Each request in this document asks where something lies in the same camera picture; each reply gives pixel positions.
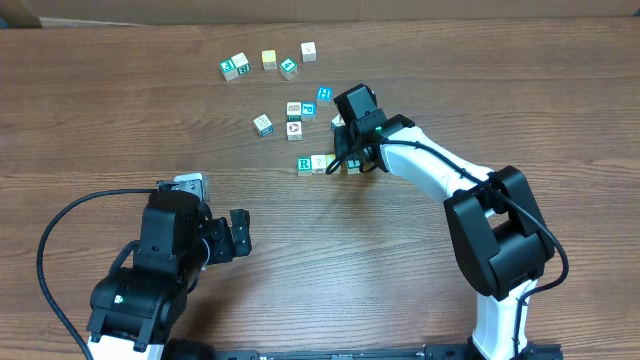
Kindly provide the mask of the yellow I wooden block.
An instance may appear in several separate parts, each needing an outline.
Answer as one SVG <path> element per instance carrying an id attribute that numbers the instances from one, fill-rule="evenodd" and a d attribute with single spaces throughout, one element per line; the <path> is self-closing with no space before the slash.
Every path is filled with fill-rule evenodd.
<path id="1" fill-rule="evenodd" d="M 326 155 L 326 173 L 327 174 L 335 174 L 341 171 L 342 161 L 337 160 L 335 154 L 327 154 Z"/>

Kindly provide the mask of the green 7 wooden block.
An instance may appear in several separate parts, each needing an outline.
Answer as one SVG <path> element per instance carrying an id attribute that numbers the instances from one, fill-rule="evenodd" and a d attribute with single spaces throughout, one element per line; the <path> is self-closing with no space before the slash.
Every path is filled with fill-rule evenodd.
<path id="1" fill-rule="evenodd" d="M 349 159 L 346 161 L 346 169 L 349 175 L 361 172 L 361 162 L 358 159 Z"/>

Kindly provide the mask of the white 7 wooden block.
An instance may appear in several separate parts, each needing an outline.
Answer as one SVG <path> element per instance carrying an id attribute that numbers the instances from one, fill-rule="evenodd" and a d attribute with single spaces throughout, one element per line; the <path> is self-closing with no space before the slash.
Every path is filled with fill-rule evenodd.
<path id="1" fill-rule="evenodd" d="M 327 168 L 327 158 L 324 154 L 311 156 L 312 174 L 324 174 Z"/>

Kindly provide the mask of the green R wooden block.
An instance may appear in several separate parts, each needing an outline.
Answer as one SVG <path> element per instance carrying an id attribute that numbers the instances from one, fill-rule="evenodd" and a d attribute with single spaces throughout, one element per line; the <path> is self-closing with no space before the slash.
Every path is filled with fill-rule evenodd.
<path id="1" fill-rule="evenodd" d="M 312 161 L 310 157 L 299 157 L 297 159 L 296 168 L 299 176 L 310 176 L 313 174 Z"/>

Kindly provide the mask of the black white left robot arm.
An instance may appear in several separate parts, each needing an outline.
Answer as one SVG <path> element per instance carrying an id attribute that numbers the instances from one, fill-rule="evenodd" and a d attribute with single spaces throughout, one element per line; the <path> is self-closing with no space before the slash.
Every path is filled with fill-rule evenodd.
<path id="1" fill-rule="evenodd" d="M 94 288 L 87 346 L 95 359 L 211 359 L 210 345 L 172 337 L 208 265 L 250 254 L 250 214 L 215 218 L 198 196 L 155 191 L 141 234 Z"/>

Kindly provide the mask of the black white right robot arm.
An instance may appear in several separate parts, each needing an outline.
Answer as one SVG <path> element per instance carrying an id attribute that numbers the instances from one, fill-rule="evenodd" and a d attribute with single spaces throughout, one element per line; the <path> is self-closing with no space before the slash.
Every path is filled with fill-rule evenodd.
<path id="1" fill-rule="evenodd" d="M 561 284 L 569 266 L 524 174 L 454 155 L 409 118 L 387 117 L 364 84 L 334 103 L 344 124 L 335 131 L 336 158 L 326 171 L 356 161 L 360 172 L 400 176 L 442 202 L 458 267 L 476 291 L 476 325 L 466 344 L 426 347 L 425 358 L 562 358 L 560 346 L 526 337 L 530 297 Z"/>

